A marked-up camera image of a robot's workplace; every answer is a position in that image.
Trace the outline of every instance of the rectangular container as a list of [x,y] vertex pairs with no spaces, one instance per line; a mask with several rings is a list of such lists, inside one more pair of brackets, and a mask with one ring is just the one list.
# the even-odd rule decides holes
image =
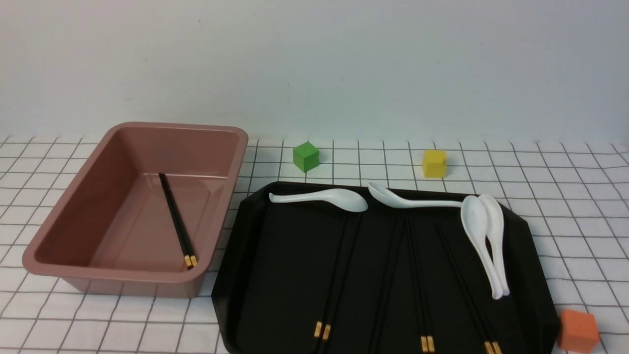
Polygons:
[[[247,146],[239,128],[113,127],[27,247],[24,267],[94,294],[194,297]],[[169,179],[199,264],[186,270],[158,173]]]

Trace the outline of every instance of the orange cube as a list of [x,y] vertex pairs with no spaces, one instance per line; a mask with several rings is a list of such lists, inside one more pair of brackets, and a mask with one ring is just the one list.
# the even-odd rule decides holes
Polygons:
[[599,341],[594,315],[569,309],[561,313],[559,348],[590,353]]

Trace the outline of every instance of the black tray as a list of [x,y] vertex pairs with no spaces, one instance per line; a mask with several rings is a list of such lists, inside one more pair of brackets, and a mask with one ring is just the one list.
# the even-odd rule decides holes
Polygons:
[[[386,265],[387,252],[394,244],[391,238],[402,237],[404,219],[414,230],[416,252],[424,265],[437,353],[485,353],[439,229],[450,240],[472,296],[503,353],[551,353],[559,320],[523,219],[503,207],[504,260],[511,295],[493,300],[458,208],[393,209],[359,187],[344,188],[367,200],[369,209],[364,213],[344,212],[325,202],[273,204],[268,198],[269,192],[282,195],[329,188],[333,187],[271,183],[240,204],[212,293],[230,353],[310,353],[343,229],[336,272],[346,272],[347,277],[343,284],[339,283],[341,276],[334,278],[332,303],[338,301],[339,305],[327,353],[421,353],[406,242],[398,249],[380,340],[371,343],[383,276],[386,269],[392,269],[391,262]],[[396,193],[418,200],[465,198],[427,191]],[[355,247],[348,262],[354,235]]]

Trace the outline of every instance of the chopstick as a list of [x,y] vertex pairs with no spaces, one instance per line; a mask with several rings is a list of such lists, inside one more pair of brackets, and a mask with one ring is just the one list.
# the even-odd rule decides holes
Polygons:
[[346,223],[347,223],[347,214],[344,214],[343,226],[341,227],[341,234],[340,234],[340,237],[338,238],[337,253],[334,257],[334,265],[332,266],[332,277],[330,278],[330,284],[328,285],[328,291],[325,297],[325,302],[323,303],[323,308],[321,309],[320,320],[317,321],[317,323],[314,325],[313,344],[310,348],[311,353],[317,352],[321,341],[328,341],[328,339],[330,338],[331,325],[325,324],[326,311],[328,309],[328,306],[330,305],[330,301],[332,298],[332,287],[334,286],[334,279],[337,274],[338,260],[340,258],[341,248],[343,246],[343,234],[345,233]]
[[[369,346],[367,347],[367,353],[379,353],[380,340],[382,338],[382,327],[384,327],[384,320],[387,314],[387,308],[389,307],[389,297],[391,295],[391,287],[393,285],[393,279],[395,277],[396,268],[398,267],[398,256],[400,247],[402,245],[402,237],[398,239],[398,245],[393,246],[393,237],[396,234],[396,228],[394,227],[389,246],[387,248],[387,256],[384,260],[385,270],[382,275],[382,285],[380,287],[380,294],[378,295],[378,301],[376,303],[376,316],[374,317],[374,325],[371,328],[371,336],[369,337]],[[390,259],[393,257],[393,265],[389,265]]]
[[[334,323],[337,321],[338,306],[340,305],[343,294],[345,293],[345,281],[347,279],[347,274],[349,273],[350,265],[352,264],[352,258],[353,258],[354,249],[356,246],[356,240],[358,239],[361,219],[362,219],[362,213],[359,214],[358,222],[356,223],[356,231],[354,232],[352,244],[350,245],[350,254],[347,258],[347,265],[345,266],[345,271],[343,272],[343,277],[341,278],[341,289],[338,291],[337,300],[334,303],[334,306],[332,307],[331,312],[326,316],[326,318],[328,319],[328,324],[326,325],[326,329],[330,329],[330,331],[332,328],[334,328]],[[327,344],[330,341],[330,331],[328,331],[328,337],[323,338],[323,342],[321,344],[321,351],[320,351],[322,354],[325,354],[327,352],[327,349],[328,349]]]
[[413,240],[413,230],[411,222],[408,218],[404,218],[405,226],[408,231],[409,260],[411,263],[411,273],[413,274],[413,298],[415,300],[415,316],[420,327],[420,341],[422,353],[434,353],[435,341],[432,336],[432,328],[430,323],[430,314],[428,299],[425,294],[425,282],[423,282],[423,274],[421,268],[421,260],[417,260],[415,255],[415,241]]
[[443,235],[443,232],[441,230],[441,227],[439,227],[439,225],[435,224],[435,228],[437,229],[437,233],[439,234],[440,239],[442,240],[443,248],[445,248],[446,252],[448,253],[448,257],[450,258],[450,265],[452,266],[454,273],[457,276],[459,286],[461,287],[461,290],[465,292],[465,299],[467,301],[467,307],[470,310],[470,315],[473,317],[474,322],[476,323],[476,328],[479,332],[479,335],[481,336],[483,340],[485,352],[487,354],[502,354],[502,350],[500,349],[500,345],[498,344],[498,342],[491,340],[491,335],[489,334],[487,325],[481,316],[481,311],[478,308],[476,301],[472,297],[472,292],[470,291],[470,288],[467,282],[465,281],[465,277],[462,274],[461,267],[459,266],[459,262],[457,261],[456,257],[454,256],[452,252],[452,249],[450,248],[450,244],[448,242],[447,237]]
[[181,215],[179,214],[179,209],[177,209],[177,204],[175,203],[175,198],[172,196],[172,190],[170,190],[170,185],[168,184],[166,175],[163,173],[159,173],[158,175],[159,180],[162,183],[162,189],[164,190],[166,202],[168,203],[170,217],[172,218],[172,223],[175,225],[175,231],[177,232],[177,237],[179,238],[179,245],[181,246],[181,251],[184,254],[184,262],[186,262],[187,269],[190,270],[197,265],[197,259],[194,254],[194,249],[192,248],[192,242],[190,242],[190,237],[188,237],[188,233],[186,232],[186,227],[181,219]]

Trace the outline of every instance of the spoon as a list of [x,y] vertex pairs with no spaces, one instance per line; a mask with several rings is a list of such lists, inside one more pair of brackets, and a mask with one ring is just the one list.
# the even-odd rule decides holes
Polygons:
[[453,200],[408,200],[393,193],[387,188],[375,183],[368,183],[369,193],[378,202],[391,208],[408,209],[408,208],[425,208],[425,207],[458,207],[461,208],[463,203]]
[[509,285],[507,284],[507,277],[504,271],[504,259],[503,259],[503,237],[504,237],[504,215],[500,204],[494,199],[494,197],[483,194],[478,197],[481,200],[487,215],[489,216],[487,224],[487,238],[491,245],[491,254],[494,258],[494,267],[500,278],[500,283],[503,287],[503,295],[509,295]]
[[491,263],[489,252],[485,247],[485,235],[487,233],[487,212],[482,202],[474,195],[468,195],[463,199],[461,208],[461,222],[472,246],[478,253],[485,273],[491,286],[491,297],[498,300],[503,295],[503,288],[496,273],[494,265]]
[[348,212],[364,212],[367,210],[367,201],[360,194],[343,188],[332,188],[313,193],[275,195],[269,193],[269,199],[273,203],[298,203],[321,200],[336,205]]

